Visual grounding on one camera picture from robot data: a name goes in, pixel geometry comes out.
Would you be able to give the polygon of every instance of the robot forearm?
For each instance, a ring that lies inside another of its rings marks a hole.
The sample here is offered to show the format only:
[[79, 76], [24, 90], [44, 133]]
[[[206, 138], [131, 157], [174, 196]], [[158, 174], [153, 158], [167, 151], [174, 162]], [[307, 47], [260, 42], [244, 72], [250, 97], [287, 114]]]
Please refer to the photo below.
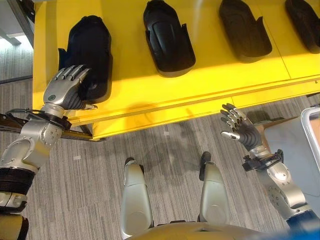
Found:
[[[59, 110], [55, 114], [63, 114], [63, 108], [55, 109]], [[49, 160], [50, 149], [61, 134], [61, 127], [46, 120], [31, 119], [23, 126], [18, 139], [4, 150], [0, 158], [0, 213], [19, 213], [24, 209], [33, 178]]]
[[255, 169], [268, 197], [290, 227], [309, 230], [320, 225], [320, 220], [306, 202], [302, 190], [294, 183], [290, 171], [283, 163], [283, 153], [271, 154], [262, 145], [250, 151], [256, 159], [245, 157], [246, 171]]

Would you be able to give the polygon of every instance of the white container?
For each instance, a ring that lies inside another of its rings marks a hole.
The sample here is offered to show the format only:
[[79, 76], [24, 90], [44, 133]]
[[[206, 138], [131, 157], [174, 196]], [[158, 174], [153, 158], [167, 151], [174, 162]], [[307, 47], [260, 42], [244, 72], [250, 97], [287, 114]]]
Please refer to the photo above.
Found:
[[313, 119], [320, 121], [320, 107], [307, 108], [300, 117], [268, 127], [264, 135], [272, 153], [283, 150], [294, 183], [320, 217], [320, 146], [311, 126]]

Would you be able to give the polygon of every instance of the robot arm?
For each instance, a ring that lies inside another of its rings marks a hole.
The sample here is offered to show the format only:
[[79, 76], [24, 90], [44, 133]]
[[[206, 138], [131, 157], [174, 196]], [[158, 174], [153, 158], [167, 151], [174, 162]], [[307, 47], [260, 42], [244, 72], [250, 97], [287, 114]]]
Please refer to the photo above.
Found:
[[18, 139], [0, 157], [0, 239], [26, 237], [28, 220], [15, 213], [25, 208], [27, 192], [36, 173], [49, 160], [50, 149], [69, 124], [64, 117], [65, 110], [95, 108], [83, 103], [78, 95], [78, 88], [89, 70], [83, 65], [61, 69], [44, 93], [40, 113], [33, 114]]
[[283, 152], [278, 150], [277, 153], [271, 154], [263, 145], [259, 131], [241, 110], [231, 104], [222, 107], [226, 111], [221, 110], [225, 116], [221, 120], [229, 125], [232, 132], [223, 131], [221, 135], [242, 143], [254, 156], [253, 159], [245, 156], [242, 166], [246, 171], [256, 170], [272, 205], [283, 219], [290, 227], [302, 230], [309, 228], [310, 222], [319, 224], [319, 219], [283, 163]]

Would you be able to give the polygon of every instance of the floor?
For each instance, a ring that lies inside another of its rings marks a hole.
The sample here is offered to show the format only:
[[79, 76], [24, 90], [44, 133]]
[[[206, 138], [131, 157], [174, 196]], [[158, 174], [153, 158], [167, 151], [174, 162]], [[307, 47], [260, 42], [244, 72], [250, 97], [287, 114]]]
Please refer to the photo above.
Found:
[[[30, 108], [31, 96], [31, 79], [0, 84], [0, 112]], [[246, 108], [244, 112], [254, 122], [290, 118], [319, 102], [319, 95], [302, 96]], [[245, 149], [220, 136], [227, 129], [220, 117], [200, 117], [108, 137], [101, 142], [59, 140], [27, 195], [28, 206], [23, 211], [30, 222], [27, 239], [121, 239], [123, 169], [130, 156], [144, 165], [155, 225], [173, 220], [196, 221], [203, 151], [211, 152], [221, 170], [230, 224], [261, 232], [287, 229], [265, 196], [256, 173], [243, 170]], [[0, 152], [16, 137], [0, 132]]]

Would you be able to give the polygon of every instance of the yellow table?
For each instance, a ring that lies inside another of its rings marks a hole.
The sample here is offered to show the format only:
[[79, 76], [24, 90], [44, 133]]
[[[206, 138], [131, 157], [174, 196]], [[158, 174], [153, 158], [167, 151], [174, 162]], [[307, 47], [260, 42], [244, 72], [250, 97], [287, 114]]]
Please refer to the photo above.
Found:
[[[110, 98], [97, 110], [69, 111], [74, 126], [93, 123], [93, 138], [217, 113], [221, 104], [252, 106], [320, 91], [320, 54], [309, 53], [285, 11], [285, 0], [245, 0], [264, 16], [273, 46], [254, 63], [232, 53], [218, 10], [220, 0], [167, 0], [187, 23], [196, 56], [187, 74], [164, 78], [152, 60], [143, 23], [147, 1], [57, 0], [36, 4], [33, 108], [58, 70], [58, 48], [67, 48], [70, 29], [97, 15], [110, 31], [113, 55]], [[308, 0], [320, 16], [319, 0]]]

